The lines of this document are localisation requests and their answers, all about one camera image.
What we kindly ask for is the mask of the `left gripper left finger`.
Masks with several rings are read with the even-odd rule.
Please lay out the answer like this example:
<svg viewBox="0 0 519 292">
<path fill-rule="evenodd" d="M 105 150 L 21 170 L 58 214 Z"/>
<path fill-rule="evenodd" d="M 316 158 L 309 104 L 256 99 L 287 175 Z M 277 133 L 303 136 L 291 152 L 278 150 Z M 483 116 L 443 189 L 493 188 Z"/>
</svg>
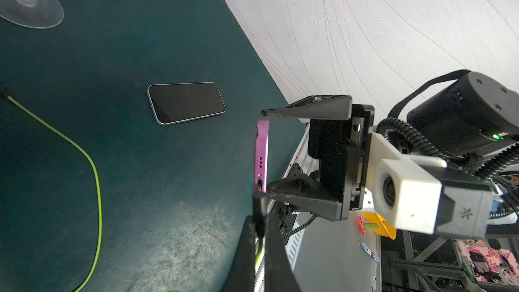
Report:
<svg viewBox="0 0 519 292">
<path fill-rule="evenodd" d="M 255 224 L 248 216 L 243 225 L 235 257 L 221 292 L 252 292 L 255 286 Z"/>
</svg>

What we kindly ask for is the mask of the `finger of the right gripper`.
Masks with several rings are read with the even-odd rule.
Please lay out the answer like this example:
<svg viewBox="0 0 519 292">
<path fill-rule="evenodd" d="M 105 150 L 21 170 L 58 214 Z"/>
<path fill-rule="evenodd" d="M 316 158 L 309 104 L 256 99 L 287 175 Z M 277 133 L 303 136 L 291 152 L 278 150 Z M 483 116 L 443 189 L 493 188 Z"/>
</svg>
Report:
<svg viewBox="0 0 519 292">
<path fill-rule="evenodd" d="M 311 95 L 282 108 L 262 110 L 263 116 L 310 120 L 349 120 L 353 108 L 349 95 Z"/>
<path fill-rule="evenodd" d="M 307 176 L 292 176 L 267 185 L 270 199 L 286 202 L 330 221 L 341 219 L 341 203 Z"/>
</svg>

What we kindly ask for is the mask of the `green wired earphones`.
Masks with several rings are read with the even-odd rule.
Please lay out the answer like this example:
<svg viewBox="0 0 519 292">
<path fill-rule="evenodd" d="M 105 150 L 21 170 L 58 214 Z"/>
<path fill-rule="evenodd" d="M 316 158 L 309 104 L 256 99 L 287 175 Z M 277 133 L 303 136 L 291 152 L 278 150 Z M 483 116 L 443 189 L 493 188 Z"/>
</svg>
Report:
<svg viewBox="0 0 519 292">
<path fill-rule="evenodd" d="M 256 117 L 161 127 L 142 88 L 1 105 L 2 291 L 219 291 L 251 212 Z"/>
</svg>

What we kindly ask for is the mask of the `silver-edged black smartphone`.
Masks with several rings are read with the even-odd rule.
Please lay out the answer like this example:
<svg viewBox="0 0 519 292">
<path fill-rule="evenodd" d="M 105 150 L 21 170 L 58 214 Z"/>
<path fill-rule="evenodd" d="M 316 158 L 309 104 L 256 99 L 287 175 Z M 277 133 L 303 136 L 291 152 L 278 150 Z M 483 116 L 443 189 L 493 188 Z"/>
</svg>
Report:
<svg viewBox="0 0 519 292">
<path fill-rule="evenodd" d="M 214 82 L 150 85 L 147 97 L 161 126 L 218 116 L 227 110 Z"/>
</svg>

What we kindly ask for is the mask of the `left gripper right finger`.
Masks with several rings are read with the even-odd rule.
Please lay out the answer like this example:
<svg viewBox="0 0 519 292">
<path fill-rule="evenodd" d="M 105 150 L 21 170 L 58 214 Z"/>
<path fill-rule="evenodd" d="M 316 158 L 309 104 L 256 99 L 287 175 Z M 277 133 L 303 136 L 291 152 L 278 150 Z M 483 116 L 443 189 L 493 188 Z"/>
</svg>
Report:
<svg viewBox="0 0 519 292">
<path fill-rule="evenodd" d="M 269 214 L 266 218 L 265 243 L 264 291 L 300 292 L 282 242 L 279 219 L 275 214 Z"/>
</svg>

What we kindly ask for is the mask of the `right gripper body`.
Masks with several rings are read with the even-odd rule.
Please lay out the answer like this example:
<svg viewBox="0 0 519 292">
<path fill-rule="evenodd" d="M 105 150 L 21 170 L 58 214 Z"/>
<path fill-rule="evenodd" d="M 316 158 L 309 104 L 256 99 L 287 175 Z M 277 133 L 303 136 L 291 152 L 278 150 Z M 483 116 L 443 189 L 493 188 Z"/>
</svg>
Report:
<svg viewBox="0 0 519 292">
<path fill-rule="evenodd" d="M 319 163 L 318 186 L 331 201 L 312 213 L 330 221 L 362 208 L 370 155 L 374 108 L 352 105 L 349 120 L 311 120 L 308 155 Z"/>
</svg>

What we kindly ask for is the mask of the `purple-edged black smartphone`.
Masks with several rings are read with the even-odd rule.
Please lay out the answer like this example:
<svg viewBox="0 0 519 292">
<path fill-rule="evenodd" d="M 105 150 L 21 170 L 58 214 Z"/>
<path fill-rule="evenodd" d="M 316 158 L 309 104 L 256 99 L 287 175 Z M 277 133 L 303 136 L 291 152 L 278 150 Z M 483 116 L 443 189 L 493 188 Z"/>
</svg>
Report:
<svg viewBox="0 0 519 292">
<path fill-rule="evenodd" d="M 262 116 L 256 124 L 254 191 L 267 192 L 269 117 Z"/>
</svg>

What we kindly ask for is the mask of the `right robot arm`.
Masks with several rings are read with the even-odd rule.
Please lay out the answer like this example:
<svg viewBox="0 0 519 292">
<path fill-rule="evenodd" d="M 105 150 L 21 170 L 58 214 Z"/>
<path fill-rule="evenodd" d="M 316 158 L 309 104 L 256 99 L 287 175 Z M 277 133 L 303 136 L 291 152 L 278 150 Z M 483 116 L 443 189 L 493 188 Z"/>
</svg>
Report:
<svg viewBox="0 0 519 292">
<path fill-rule="evenodd" d="M 518 94 L 494 79 L 456 70 L 447 87 L 400 119 L 408 100 L 380 122 L 348 95 L 309 96 L 265 110 L 258 121 L 253 190 L 330 221 L 348 218 L 372 194 L 396 228 L 481 235 L 490 220 L 518 213 L 518 191 L 499 194 L 493 177 L 518 161 Z M 312 175 L 267 180 L 270 117 L 306 118 Z"/>
</svg>

